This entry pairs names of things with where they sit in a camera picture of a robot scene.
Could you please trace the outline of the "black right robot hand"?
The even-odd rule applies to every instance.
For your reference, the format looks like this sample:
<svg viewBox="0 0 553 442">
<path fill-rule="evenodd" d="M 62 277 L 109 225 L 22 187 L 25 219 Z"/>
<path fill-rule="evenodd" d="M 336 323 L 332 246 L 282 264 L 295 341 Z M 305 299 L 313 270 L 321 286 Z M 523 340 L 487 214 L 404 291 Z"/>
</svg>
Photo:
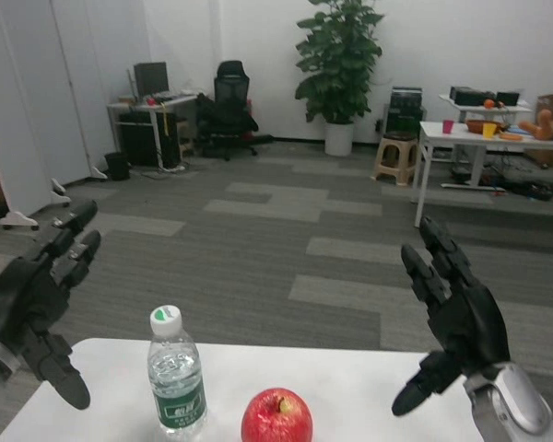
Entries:
<svg viewBox="0 0 553 442">
<path fill-rule="evenodd" d="M 444 393 L 462 375 L 511 360 L 497 302 L 474 277 L 463 250 L 428 216 L 420 220 L 419 232 L 431 264 L 409 244 L 402 246 L 401 258 L 441 349 L 420 361 L 417 374 L 398 393 L 392 405 L 395 416 L 410 413 L 433 393 Z"/>
</svg>

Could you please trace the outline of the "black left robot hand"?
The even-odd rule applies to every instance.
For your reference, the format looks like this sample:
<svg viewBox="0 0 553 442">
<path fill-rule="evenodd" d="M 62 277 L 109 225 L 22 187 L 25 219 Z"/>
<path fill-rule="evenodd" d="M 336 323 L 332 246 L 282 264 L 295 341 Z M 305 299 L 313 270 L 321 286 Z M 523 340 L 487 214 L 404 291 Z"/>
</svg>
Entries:
<svg viewBox="0 0 553 442">
<path fill-rule="evenodd" d="M 0 273 L 0 384 L 25 363 L 78 410 L 90 405 L 88 387 L 70 361 L 69 343 L 50 329 L 98 252 L 100 232 L 85 230 L 97 212 L 97 203 L 88 201 L 56 217 Z"/>
</svg>

